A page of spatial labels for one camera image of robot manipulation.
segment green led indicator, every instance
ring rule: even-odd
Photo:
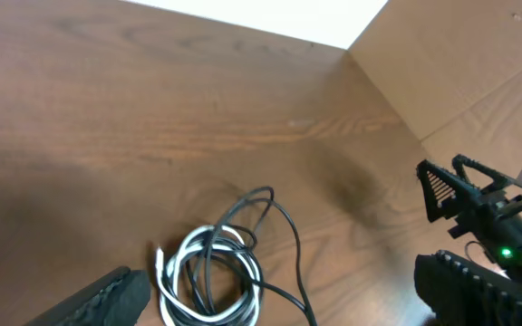
[[[503,256],[503,258],[512,258],[513,252],[508,248],[503,248],[500,250],[500,254]]]

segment white wall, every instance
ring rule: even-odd
[[[129,0],[347,49],[386,0]]]

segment white cable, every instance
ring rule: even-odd
[[[187,315],[195,319],[196,321],[211,323],[214,324],[216,322],[220,322],[225,320],[227,317],[230,317],[233,313],[236,313],[239,308],[246,303],[246,295],[247,293],[243,293],[239,299],[233,303],[230,307],[225,309],[222,312],[219,312],[216,315],[206,316],[202,315],[198,312],[193,311],[185,304],[180,302],[177,298],[179,295],[179,273],[182,268],[182,262],[185,261],[185,258],[189,257],[195,252],[202,251],[205,248],[205,244],[203,243],[205,240],[205,236],[200,237],[200,239],[195,240],[198,236],[210,233],[214,230],[213,225],[203,225],[185,237],[185,239],[180,244],[179,250],[165,263],[164,261],[164,253],[160,247],[157,249],[156,253],[156,275],[157,275],[157,283],[160,289],[160,315],[162,317],[162,321],[167,326],[185,326],[184,324],[177,324],[174,322],[174,319],[171,317],[172,312],[169,310],[167,302],[170,305],[174,305],[174,307],[178,310],[185,312]],[[223,232],[229,233],[233,235],[233,237],[237,240],[237,243],[240,245],[245,245],[243,238],[239,235],[237,230],[232,227],[223,225]],[[223,235],[219,235],[217,239],[227,239],[223,237]],[[227,246],[225,244],[219,244],[216,242],[213,243],[212,247],[214,250],[219,251],[233,251],[233,248]],[[246,268],[246,273],[253,280],[261,281],[260,276],[260,267],[256,264],[256,262],[248,255],[243,254],[241,252],[233,253],[235,256]],[[172,282],[172,292],[167,291],[166,287],[162,283],[162,279],[166,277],[168,280]],[[251,291],[253,292],[253,300],[249,301],[249,306],[246,307],[242,311],[242,316],[237,318],[242,318],[243,320],[251,315],[251,318],[248,318],[247,323],[243,323],[245,326],[253,326],[256,324],[257,319],[259,318],[260,311],[260,301],[259,301],[259,287],[254,284],[250,284]]]

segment cable bundle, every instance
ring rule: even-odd
[[[269,197],[254,197],[268,192]],[[168,326],[200,326],[200,325],[246,325],[253,326],[259,318],[263,290],[268,289],[283,296],[295,304],[305,315],[311,326],[316,326],[314,313],[301,280],[301,245],[299,234],[291,216],[274,201],[275,193],[271,187],[260,187],[252,190],[239,199],[217,222],[216,225],[203,225],[182,241],[179,250],[165,263],[164,253],[158,248],[156,253],[156,271],[160,290],[160,314]],[[231,219],[243,208],[257,203],[265,203],[266,208],[259,217],[253,231],[240,226],[231,225]],[[258,260],[253,255],[257,245],[255,232],[267,215],[269,208],[274,206],[287,219],[291,226],[297,247],[295,262],[297,284],[302,295],[300,302],[284,290],[265,283],[263,271]],[[250,237],[250,245],[245,244],[238,231]],[[194,268],[189,261],[197,257]],[[231,306],[222,312],[217,312],[211,291],[210,267],[211,261],[219,262],[239,276],[241,296]],[[179,277],[184,268],[192,287],[192,302],[196,310],[192,310],[179,300]],[[198,288],[200,269],[204,268],[205,291]]]

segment wooden table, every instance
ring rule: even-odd
[[[426,221],[425,156],[342,50],[114,0],[2,0],[0,325],[151,269],[155,245],[263,185],[297,224],[320,325],[422,324],[414,257],[459,246]],[[259,239],[268,281],[298,294],[286,222]],[[140,325],[160,324],[153,300]],[[259,324],[305,321],[269,293]]]

